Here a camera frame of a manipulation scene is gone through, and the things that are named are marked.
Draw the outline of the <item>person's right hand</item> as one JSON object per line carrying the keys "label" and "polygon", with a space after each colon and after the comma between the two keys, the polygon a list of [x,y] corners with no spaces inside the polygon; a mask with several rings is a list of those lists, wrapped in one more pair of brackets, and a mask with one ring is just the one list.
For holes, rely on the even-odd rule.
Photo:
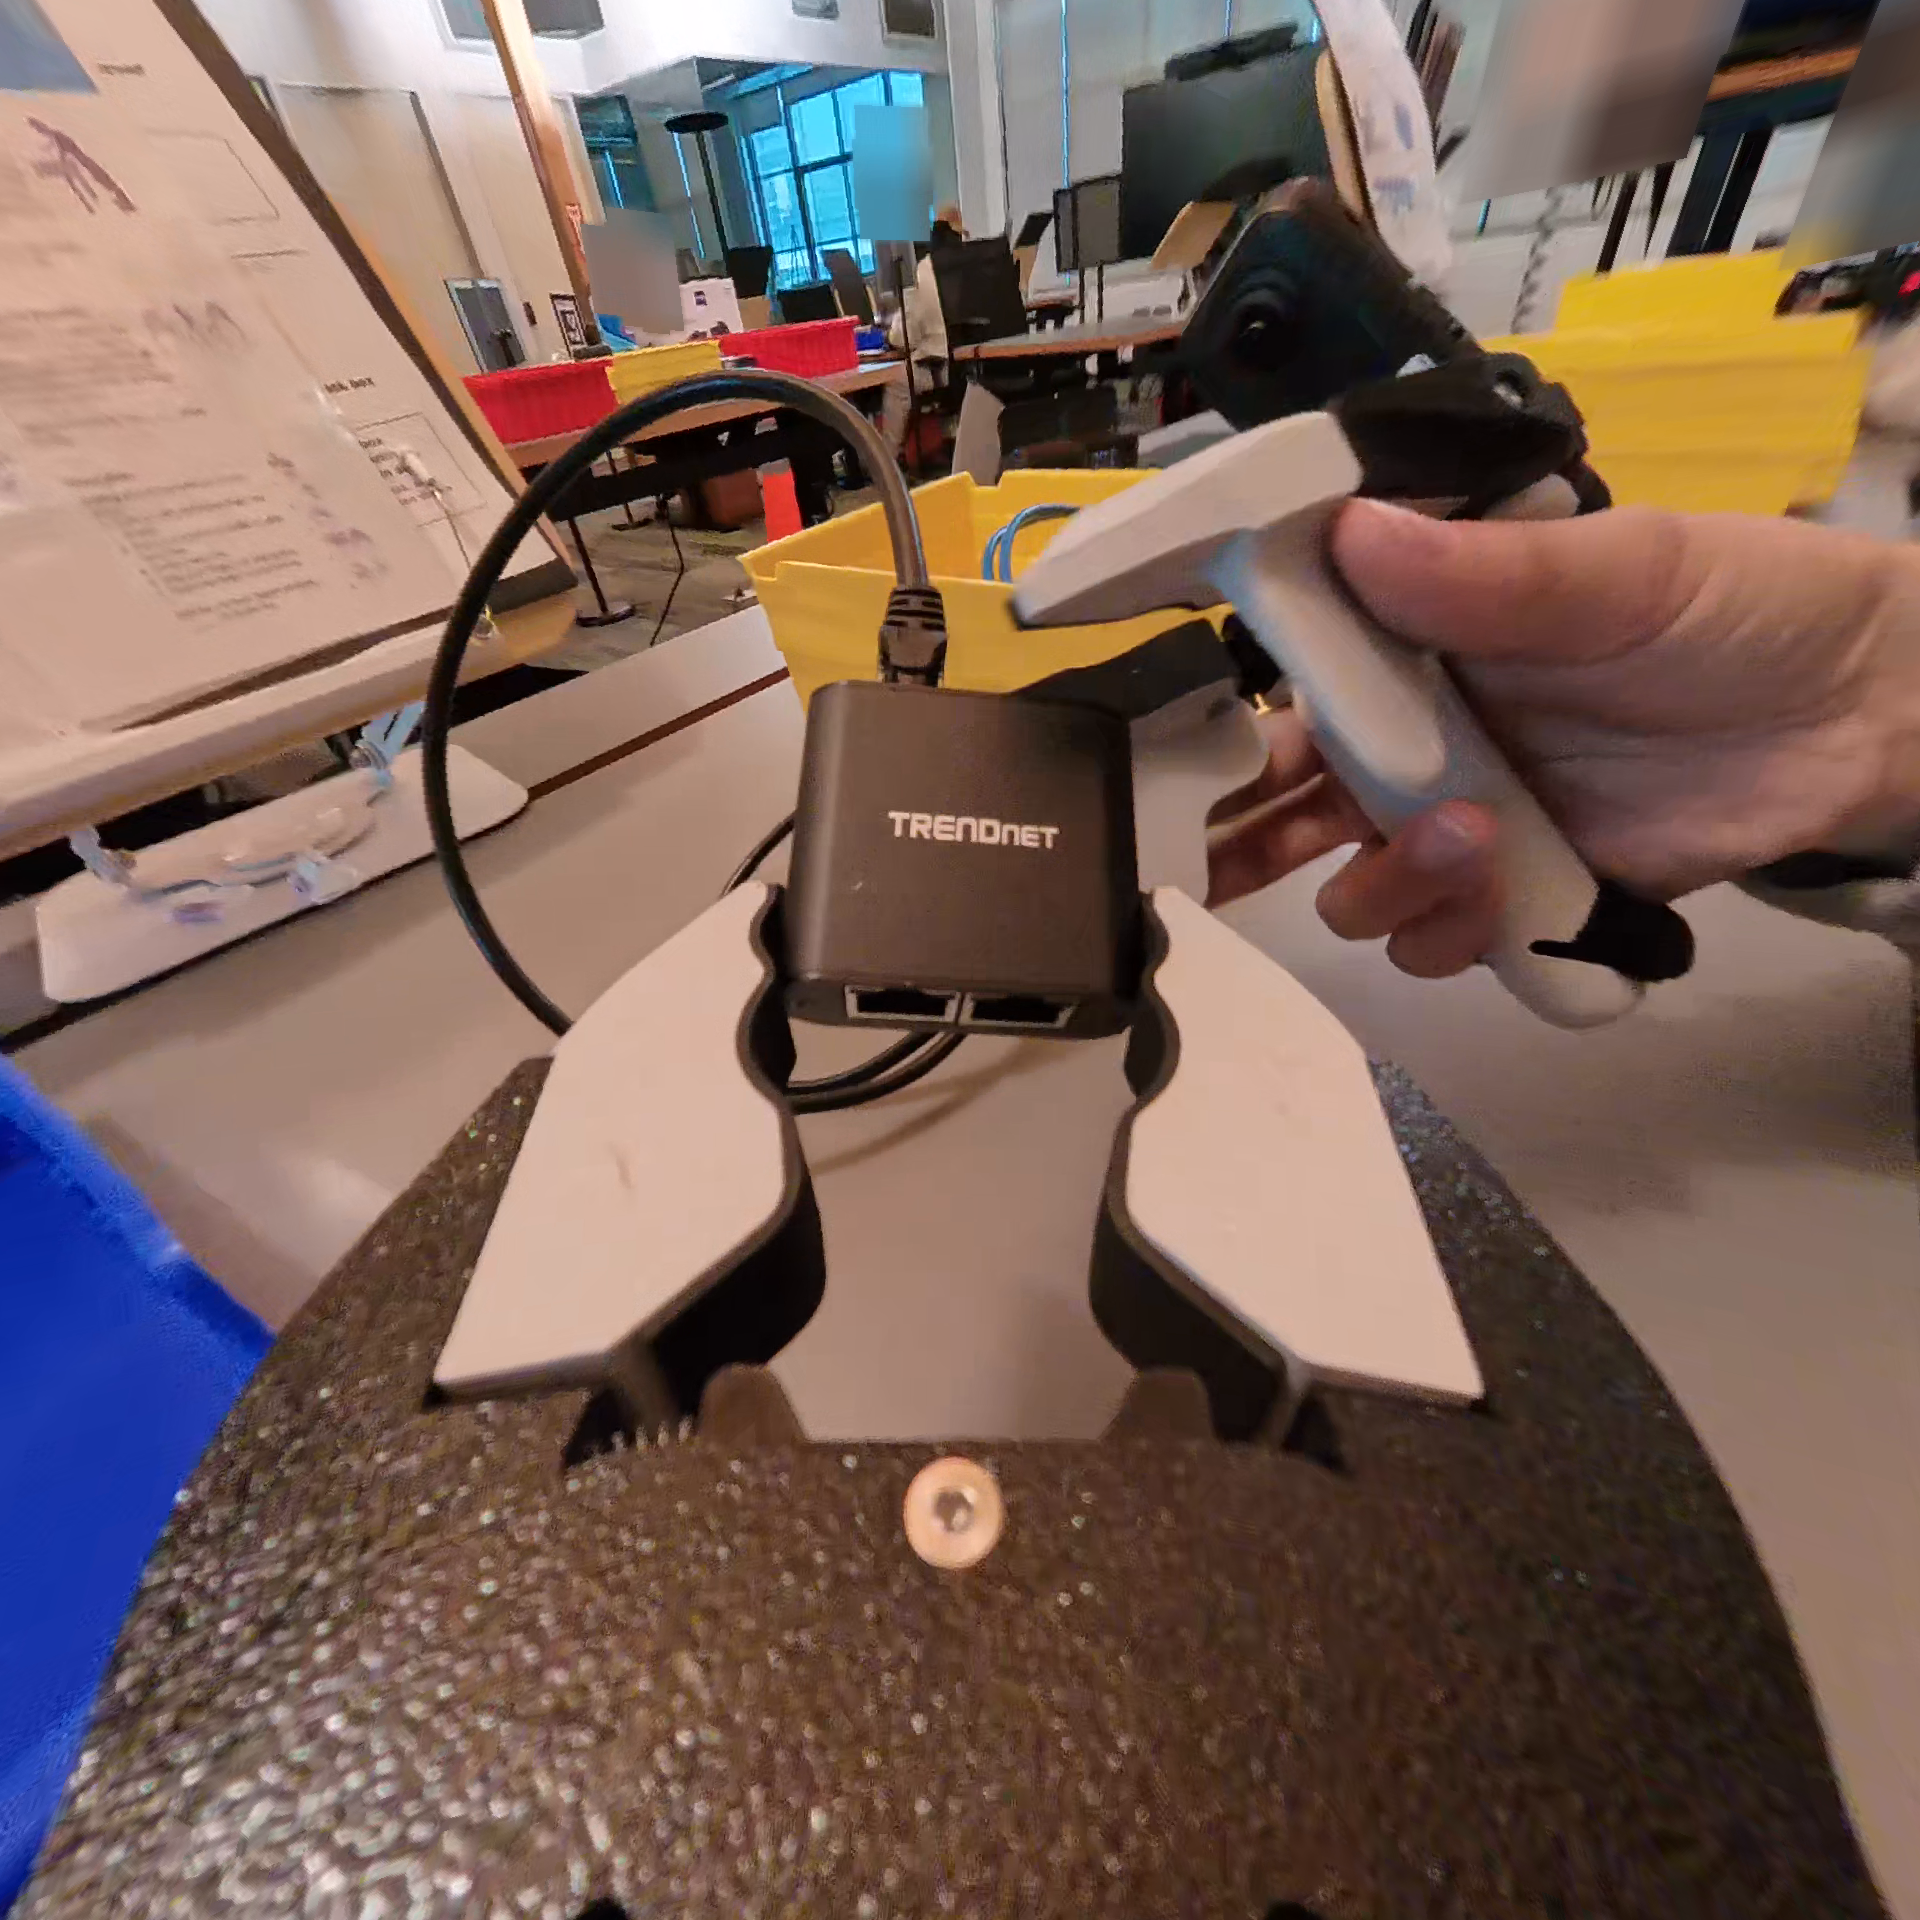
{"label": "person's right hand", "polygon": [[1372,618],[1449,663],[1598,877],[1657,902],[1731,883],[1914,961],[1914,542],[1354,498],[1329,554]]}

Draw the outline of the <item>yellow storage bin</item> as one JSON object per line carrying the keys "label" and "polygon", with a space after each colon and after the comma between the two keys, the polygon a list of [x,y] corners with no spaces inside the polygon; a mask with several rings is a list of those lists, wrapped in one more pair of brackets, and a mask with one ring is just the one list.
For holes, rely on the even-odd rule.
{"label": "yellow storage bin", "polygon": [[[916,488],[930,583],[945,609],[945,680],[953,689],[1013,694],[1051,675],[1096,667],[1191,621],[1188,609],[1130,621],[1024,631],[1013,618],[1013,586],[986,576],[990,539],[1038,506],[1096,506],[1153,470],[1024,469],[981,485],[953,473]],[[747,554],[757,604],[806,705],[822,686],[876,680],[876,630],[896,576],[879,506],[863,506]]]}

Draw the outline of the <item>black network splitter box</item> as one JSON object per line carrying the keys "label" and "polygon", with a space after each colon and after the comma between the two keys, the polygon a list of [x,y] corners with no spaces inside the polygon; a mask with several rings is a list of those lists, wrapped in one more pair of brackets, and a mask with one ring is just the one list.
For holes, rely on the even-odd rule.
{"label": "black network splitter box", "polygon": [[836,682],[806,709],[780,891],[816,1026],[1121,1033],[1142,907],[1124,718],[1055,698]]}

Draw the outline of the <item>red storage bin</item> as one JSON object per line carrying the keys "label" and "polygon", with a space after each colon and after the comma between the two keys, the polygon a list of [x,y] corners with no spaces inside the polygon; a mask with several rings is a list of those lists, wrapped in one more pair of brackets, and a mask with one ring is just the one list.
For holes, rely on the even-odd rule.
{"label": "red storage bin", "polygon": [[720,335],[719,349],[729,363],[819,381],[858,369],[858,323],[834,317],[747,327]]}
{"label": "red storage bin", "polygon": [[610,358],[518,365],[464,379],[467,397],[504,445],[573,438],[614,409]]}

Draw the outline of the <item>blue storage bin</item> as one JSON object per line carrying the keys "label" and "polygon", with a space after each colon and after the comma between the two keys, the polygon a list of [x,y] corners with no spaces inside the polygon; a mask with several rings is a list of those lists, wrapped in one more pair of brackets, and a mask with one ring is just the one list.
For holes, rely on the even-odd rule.
{"label": "blue storage bin", "polygon": [[2,1064],[2,1911],[144,1566],[273,1332]]}

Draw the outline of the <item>black floor lamp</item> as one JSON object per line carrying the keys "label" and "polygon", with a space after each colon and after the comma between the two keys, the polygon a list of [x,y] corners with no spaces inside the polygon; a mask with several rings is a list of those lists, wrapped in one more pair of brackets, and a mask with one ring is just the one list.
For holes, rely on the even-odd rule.
{"label": "black floor lamp", "polygon": [[665,121],[665,134],[674,143],[674,157],[687,190],[687,214],[696,228],[697,259],[712,268],[723,267],[729,249],[725,207],[710,159],[710,139],[723,134],[729,121],[710,107],[680,111]]}

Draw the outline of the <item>white stand base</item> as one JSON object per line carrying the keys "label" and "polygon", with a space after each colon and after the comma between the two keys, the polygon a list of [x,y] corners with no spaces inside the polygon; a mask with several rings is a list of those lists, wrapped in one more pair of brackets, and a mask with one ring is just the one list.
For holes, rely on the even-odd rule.
{"label": "white stand base", "polygon": [[35,902],[40,989],[131,993],[432,857],[417,747],[141,851],[98,850]]}

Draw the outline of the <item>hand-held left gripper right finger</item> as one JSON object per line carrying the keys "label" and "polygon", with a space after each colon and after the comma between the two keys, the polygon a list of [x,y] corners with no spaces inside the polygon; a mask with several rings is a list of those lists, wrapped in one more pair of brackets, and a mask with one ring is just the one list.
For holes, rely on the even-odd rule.
{"label": "hand-held left gripper right finger", "polygon": [[1104,1339],[1193,1378],[1225,1442],[1279,1442],[1320,1390],[1483,1402],[1359,1044],[1184,893],[1142,898],[1142,938],[1093,1222]]}

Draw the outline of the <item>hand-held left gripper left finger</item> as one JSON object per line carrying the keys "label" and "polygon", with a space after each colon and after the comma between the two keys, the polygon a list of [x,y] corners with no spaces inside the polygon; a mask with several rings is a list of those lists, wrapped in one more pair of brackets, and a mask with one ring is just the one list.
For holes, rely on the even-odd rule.
{"label": "hand-held left gripper left finger", "polygon": [[702,1389],[822,1304],[780,891],[741,884],[555,1047],[436,1389]]}

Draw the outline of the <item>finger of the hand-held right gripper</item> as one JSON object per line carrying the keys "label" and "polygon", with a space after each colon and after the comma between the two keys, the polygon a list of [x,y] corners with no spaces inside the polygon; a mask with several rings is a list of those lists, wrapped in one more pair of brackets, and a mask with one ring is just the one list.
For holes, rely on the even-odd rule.
{"label": "finger of the hand-held right gripper", "polygon": [[1253,786],[1268,742],[1248,703],[1174,703],[1132,721],[1132,820],[1139,893],[1208,896],[1208,819]]}
{"label": "finger of the hand-held right gripper", "polygon": [[1128,621],[1219,604],[1240,539],[1357,494],[1357,453],[1331,415],[1248,427],[1086,506],[1014,579],[1017,630]]}

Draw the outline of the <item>nested yellow bins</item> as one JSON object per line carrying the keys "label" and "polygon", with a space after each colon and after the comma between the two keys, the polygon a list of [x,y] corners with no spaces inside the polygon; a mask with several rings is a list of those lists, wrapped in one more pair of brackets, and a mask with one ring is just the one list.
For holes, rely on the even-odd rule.
{"label": "nested yellow bins", "polygon": [[1782,516],[1828,501],[1869,386],[1860,313],[1777,313],[1782,253],[1571,277],[1547,331],[1483,338],[1564,386],[1619,506]]}

